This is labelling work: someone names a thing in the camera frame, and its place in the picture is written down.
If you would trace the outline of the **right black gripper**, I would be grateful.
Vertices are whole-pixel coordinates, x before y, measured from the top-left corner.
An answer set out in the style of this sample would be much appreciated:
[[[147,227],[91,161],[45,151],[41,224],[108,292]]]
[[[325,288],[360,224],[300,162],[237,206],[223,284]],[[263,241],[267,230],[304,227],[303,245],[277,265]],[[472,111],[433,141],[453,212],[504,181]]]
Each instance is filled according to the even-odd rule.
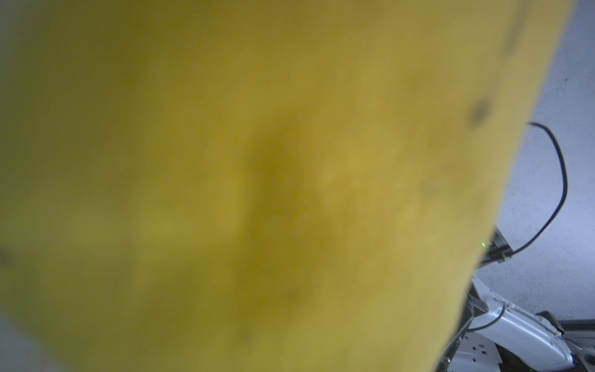
[[[484,243],[483,247],[485,248],[485,254],[479,264],[480,268],[494,263],[504,263],[514,255],[514,250],[497,227],[494,227],[491,241]]]

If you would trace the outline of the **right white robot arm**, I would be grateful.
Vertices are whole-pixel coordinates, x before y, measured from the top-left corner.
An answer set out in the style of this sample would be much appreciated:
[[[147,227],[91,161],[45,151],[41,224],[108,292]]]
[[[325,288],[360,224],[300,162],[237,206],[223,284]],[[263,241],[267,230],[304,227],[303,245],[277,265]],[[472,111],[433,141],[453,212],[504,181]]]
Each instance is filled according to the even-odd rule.
[[[594,321],[532,313],[474,277],[437,371],[592,371]]]

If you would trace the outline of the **yellow shorts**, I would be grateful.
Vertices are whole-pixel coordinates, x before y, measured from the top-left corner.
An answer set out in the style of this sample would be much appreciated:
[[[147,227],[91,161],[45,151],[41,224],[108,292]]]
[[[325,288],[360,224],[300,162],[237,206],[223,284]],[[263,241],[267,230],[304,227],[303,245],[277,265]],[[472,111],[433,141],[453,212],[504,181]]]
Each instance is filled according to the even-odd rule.
[[[572,1],[4,1],[1,308],[72,371],[431,371]]]

